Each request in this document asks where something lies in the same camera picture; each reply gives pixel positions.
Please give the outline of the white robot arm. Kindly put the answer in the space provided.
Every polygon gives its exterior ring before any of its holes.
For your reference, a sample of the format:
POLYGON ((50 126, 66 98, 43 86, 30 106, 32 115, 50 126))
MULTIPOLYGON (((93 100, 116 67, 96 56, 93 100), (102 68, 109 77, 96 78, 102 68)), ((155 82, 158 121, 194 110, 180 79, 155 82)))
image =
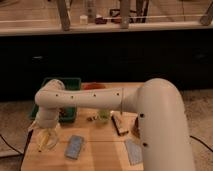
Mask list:
POLYGON ((195 171, 183 99, 165 79, 154 78, 133 87, 78 91, 45 85, 37 91, 35 103, 42 117, 64 107, 136 113, 144 171, 195 171))

